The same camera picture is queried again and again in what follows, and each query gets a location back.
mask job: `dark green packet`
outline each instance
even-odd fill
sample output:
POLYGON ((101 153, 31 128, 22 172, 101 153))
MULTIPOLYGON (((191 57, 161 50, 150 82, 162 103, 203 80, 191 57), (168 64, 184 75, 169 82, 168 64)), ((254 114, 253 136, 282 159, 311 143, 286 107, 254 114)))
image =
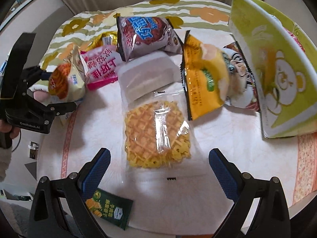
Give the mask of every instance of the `dark green packet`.
POLYGON ((93 214, 123 230, 126 229, 132 204, 132 200, 118 197, 101 189, 97 189, 94 196, 86 200, 86 205, 93 214))

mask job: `barcode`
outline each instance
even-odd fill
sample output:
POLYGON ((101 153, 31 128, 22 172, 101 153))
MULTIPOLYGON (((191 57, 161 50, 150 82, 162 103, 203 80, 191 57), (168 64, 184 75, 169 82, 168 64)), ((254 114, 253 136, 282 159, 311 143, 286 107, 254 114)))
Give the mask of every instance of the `barcode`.
POLYGON ((106 46, 106 45, 111 45, 111 41, 112 41, 112 38, 111 37, 103 37, 102 38, 102 42, 103 42, 103 45, 106 46))

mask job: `blue gripper pad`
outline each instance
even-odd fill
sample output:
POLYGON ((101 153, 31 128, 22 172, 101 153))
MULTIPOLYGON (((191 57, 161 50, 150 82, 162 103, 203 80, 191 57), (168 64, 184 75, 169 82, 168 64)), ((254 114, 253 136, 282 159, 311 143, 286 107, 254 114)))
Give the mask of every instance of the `blue gripper pad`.
POLYGON ((233 163, 229 163, 219 149, 212 149, 209 152, 209 164, 226 197, 236 203, 242 186, 238 168, 233 163))
POLYGON ((81 190, 83 201, 93 197, 101 179, 107 171, 111 161, 110 151, 101 148, 91 162, 86 163, 79 172, 77 185, 81 190))

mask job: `painting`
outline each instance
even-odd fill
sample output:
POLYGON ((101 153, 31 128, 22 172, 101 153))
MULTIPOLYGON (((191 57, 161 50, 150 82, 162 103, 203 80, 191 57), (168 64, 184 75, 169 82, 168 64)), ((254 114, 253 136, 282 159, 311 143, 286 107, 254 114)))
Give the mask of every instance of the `painting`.
POLYGON ((16 0, 9 10, 8 14, 4 18, 3 22, 0 25, 0 31, 4 28, 4 26, 21 11, 28 3, 33 0, 16 0))

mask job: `round table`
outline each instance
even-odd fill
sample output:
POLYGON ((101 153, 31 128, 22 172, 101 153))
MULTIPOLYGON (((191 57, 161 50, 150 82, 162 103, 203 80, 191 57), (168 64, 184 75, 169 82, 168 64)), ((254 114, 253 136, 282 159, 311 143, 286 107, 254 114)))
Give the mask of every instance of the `round table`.
MULTIPOLYGON (((85 19, 86 25, 61 37, 65 26, 72 24, 73 19, 66 21, 53 37, 41 65, 56 51, 59 55, 67 54, 70 44, 85 46, 93 38, 92 31, 97 35, 102 30, 115 30, 117 13, 121 16, 169 17, 181 38, 189 29, 202 42, 220 48, 233 41, 227 26, 228 5, 210 0, 142 2, 112 12, 80 13, 74 19, 85 19)), ((48 62, 48 71, 55 69, 62 60, 59 57, 48 62)), ((181 55, 174 55, 172 59, 179 65, 181 55)), ((268 140, 262 137, 259 113, 227 106, 191 124, 202 150, 206 175, 174 181, 122 183, 124 141, 119 84, 87 91, 85 100, 67 126, 55 119, 50 135, 45 137, 41 147, 37 176, 65 178, 71 172, 78 172, 101 147, 105 147, 110 150, 112 159, 99 188, 134 200, 130 227, 162 234, 212 234, 229 212, 233 202, 226 198, 208 164, 208 154, 213 148, 219 148, 241 172, 249 172, 258 179, 278 176, 288 206, 316 189, 316 167, 309 163, 315 156, 312 148, 317 144, 314 134, 268 140)), ((248 226, 252 218, 253 214, 249 214, 244 226, 248 226)))

